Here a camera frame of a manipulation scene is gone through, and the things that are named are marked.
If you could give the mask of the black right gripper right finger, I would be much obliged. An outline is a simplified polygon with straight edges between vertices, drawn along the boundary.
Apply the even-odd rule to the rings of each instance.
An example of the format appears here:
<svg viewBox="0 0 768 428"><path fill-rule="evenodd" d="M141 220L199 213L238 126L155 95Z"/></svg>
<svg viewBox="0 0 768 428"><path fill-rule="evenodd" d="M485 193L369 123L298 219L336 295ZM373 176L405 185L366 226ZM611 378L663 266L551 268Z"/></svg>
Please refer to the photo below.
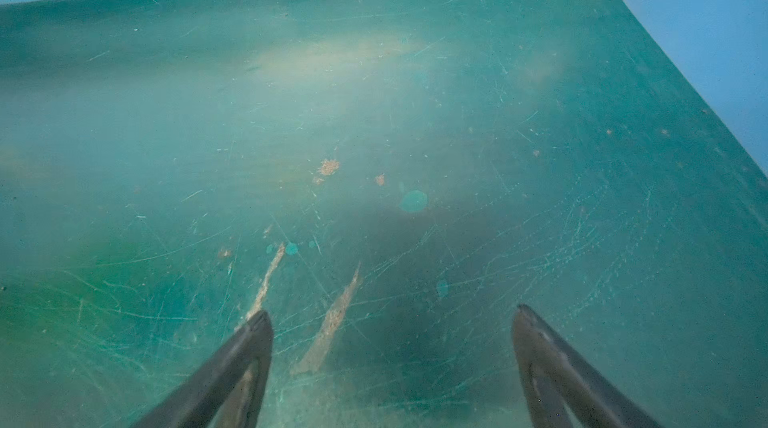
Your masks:
<svg viewBox="0 0 768 428"><path fill-rule="evenodd" d="M511 338L533 426L571 427L569 412L584 427L659 425L525 304L512 319Z"/></svg>

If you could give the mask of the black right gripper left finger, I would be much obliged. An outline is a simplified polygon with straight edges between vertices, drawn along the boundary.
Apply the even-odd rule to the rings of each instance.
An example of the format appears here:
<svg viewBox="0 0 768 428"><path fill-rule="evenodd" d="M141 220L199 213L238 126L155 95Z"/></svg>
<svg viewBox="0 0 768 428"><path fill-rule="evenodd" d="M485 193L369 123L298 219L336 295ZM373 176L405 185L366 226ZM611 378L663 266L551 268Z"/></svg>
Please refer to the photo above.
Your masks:
<svg viewBox="0 0 768 428"><path fill-rule="evenodd" d="M248 320L135 427L255 427L272 361L274 331L267 311Z"/></svg>

